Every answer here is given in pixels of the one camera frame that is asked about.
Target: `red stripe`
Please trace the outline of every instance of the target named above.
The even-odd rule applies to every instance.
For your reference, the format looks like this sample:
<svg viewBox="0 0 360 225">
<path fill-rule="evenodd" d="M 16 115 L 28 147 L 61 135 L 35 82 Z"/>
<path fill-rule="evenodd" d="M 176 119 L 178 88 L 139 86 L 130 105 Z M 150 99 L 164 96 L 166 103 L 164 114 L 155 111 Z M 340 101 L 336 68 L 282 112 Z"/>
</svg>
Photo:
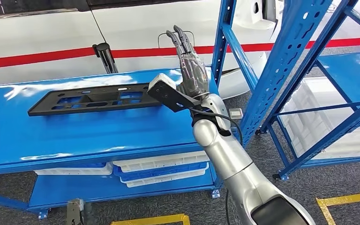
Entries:
<svg viewBox="0 0 360 225">
<path fill-rule="evenodd" d="M 315 41 L 309 41 L 306 48 L 311 48 Z M 270 51 L 273 43 L 264 44 L 245 44 L 241 45 L 242 49 L 246 52 Z M 345 47 L 360 45 L 360 38 L 349 39 L 334 39 L 331 40 L 326 47 Z M 198 54 L 213 53 L 213 46 L 196 46 L 195 50 Z M 0 67 L 9 67 L 16 65 L 24 65 L 37 62 L 46 62 L 54 60 L 63 60 L 78 58 L 83 56 L 94 55 L 91 47 L 69 49 L 56 52 L 44 52 L 29 55 L 18 55 L 0 58 Z M 113 50 L 112 55 L 114 58 L 132 58 L 132 57 L 150 57 L 150 56 L 167 56 L 176 55 L 174 48 L 146 48 L 146 49 L 125 49 Z"/>
</svg>

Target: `robotic arm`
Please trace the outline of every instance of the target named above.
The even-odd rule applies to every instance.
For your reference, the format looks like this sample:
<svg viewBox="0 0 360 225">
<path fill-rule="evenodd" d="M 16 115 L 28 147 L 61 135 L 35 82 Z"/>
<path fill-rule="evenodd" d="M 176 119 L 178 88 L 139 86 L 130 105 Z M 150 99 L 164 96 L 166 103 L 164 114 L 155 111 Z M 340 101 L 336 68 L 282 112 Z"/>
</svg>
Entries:
<svg viewBox="0 0 360 225">
<path fill-rule="evenodd" d="M 193 134 L 229 189 L 244 225 L 315 225 L 309 213 L 274 186 L 256 167 L 232 135 L 223 100 L 209 93 L 205 65 L 188 37 L 178 27 L 167 31 L 180 59 L 183 82 L 176 87 L 166 75 L 158 75 L 148 94 L 174 112 L 189 109 Z"/>
</svg>

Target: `white plastic crate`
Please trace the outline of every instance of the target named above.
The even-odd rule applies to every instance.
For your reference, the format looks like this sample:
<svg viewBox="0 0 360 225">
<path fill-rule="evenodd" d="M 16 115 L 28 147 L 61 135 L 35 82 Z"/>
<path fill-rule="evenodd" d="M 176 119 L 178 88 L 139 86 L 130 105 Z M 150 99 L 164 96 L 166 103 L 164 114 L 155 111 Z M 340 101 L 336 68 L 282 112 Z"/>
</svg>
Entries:
<svg viewBox="0 0 360 225">
<path fill-rule="evenodd" d="M 35 170 L 35 173 L 38 175 L 110 175 L 112 172 L 112 162 L 84 165 L 84 167 L 79 165 L 79 167 Z"/>
<path fill-rule="evenodd" d="M 114 163 L 114 165 L 120 166 L 121 170 L 126 173 L 161 168 L 165 166 L 200 163 L 207 161 L 209 161 L 209 157 L 204 151 L 194 151 L 189 153 L 180 153 L 165 156 L 113 161 L 112 163 Z"/>
<path fill-rule="evenodd" d="M 345 104 L 346 101 L 326 77 L 304 78 L 281 112 Z M 292 146 L 299 157 L 343 122 L 348 108 L 282 115 Z M 344 135 L 313 159 L 360 157 L 360 127 Z"/>
<path fill-rule="evenodd" d="M 172 173 L 172 174 L 168 174 L 168 175 L 149 177 L 149 178 L 139 179 L 139 180 L 123 181 L 122 178 L 120 178 L 120 181 L 122 183 L 125 183 L 128 188 L 132 188 L 132 187 L 137 187 L 137 186 L 141 186 L 141 185 L 155 184 L 155 183 L 161 183 L 161 182 L 166 182 L 166 181 L 202 176 L 205 174 L 205 172 L 208 168 L 209 168 L 209 163 L 206 163 L 206 168 L 203 168 L 200 170 Z"/>
</svg>

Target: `robot finger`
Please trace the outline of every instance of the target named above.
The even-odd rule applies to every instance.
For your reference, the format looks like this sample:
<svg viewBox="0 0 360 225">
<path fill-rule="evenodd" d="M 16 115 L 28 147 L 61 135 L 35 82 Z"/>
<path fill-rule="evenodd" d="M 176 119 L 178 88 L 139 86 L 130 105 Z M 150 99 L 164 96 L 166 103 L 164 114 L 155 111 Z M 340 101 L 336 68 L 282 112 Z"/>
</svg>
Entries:
<svg viewBox="0 0 360 225">
<path fill-rule="evenodd" d="M 188 39 L 187 34 L 185 34 L 185 33 L 183 32 L 183 30 L 182 30 L 180 27 L 178 27 L 177 25 L 174 25 L 174 26 L 173 26 L 173 29 L 174 29 L 174 31 L 175 31 L 176 33 L 178 33 L 179 38 L 180 38 L 180 41 L 181 41 L 181 44 L 182 44 L 183 47 L 184 47 L 184 51 L 185 51 L 186 53 L 195 52 L 195 51 L 194 51 L 194 48 L 192 47 L 192 45 L 191 45 L 191 43 L 190 43 L 190 41 L 189 41 L 189 39 Z"/>
<path fill-rule="evenodd" d="M 177 55 L 179 56 L 179 59 L 180 59 L 181 55 L 184 53 L 184 50 L 181 47 L 181 43 L 179 41 L 179 38 L 173 32 L 171 32 L 169 30 L 166 31 L 166 35 L 168 37 L 170 37 L 170 39 L 172 40 L 174 46 L 176 47 Z"/>
</svg>

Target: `blue shelf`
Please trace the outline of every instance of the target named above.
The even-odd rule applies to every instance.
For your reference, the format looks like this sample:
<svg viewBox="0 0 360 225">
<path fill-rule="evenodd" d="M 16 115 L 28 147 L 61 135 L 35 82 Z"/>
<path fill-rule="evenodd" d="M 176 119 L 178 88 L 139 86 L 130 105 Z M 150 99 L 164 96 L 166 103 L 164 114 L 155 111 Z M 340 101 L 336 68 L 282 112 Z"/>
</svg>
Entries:
<svg viewBox="0 0 360 225">
<path fill-rule="evenodd" d="M 81 198 L 86 202 L 99 202 L 214 189 L 216 177 L 214 170 L 210 168 L 202 176 L 138 187 L 127 187 L 114 174 L 38 176 L 30 198 L 29 209 L 65 206 L 69 200 L 75 198 Z"/>
<path fill-rule="evenodd" d="M 317 66 L 348 102 L 360 102 L 360 53 L 318 57 Z"/>
<path fill-rule="evenodd" d="M 206 69 L 211 75 L 210 67 Z M 156 69 L 0 85 L 0 173 L 201 150 L 187 110 L 174 113 L 157 106 L 53 116 L 27 114 L 51 90 L 147 83 L 160 73 L 177 83 L 182 80 L 179 69 Z M 210 90 L 218 93 L 215 82 L 210 82 Z"/>
</svg>

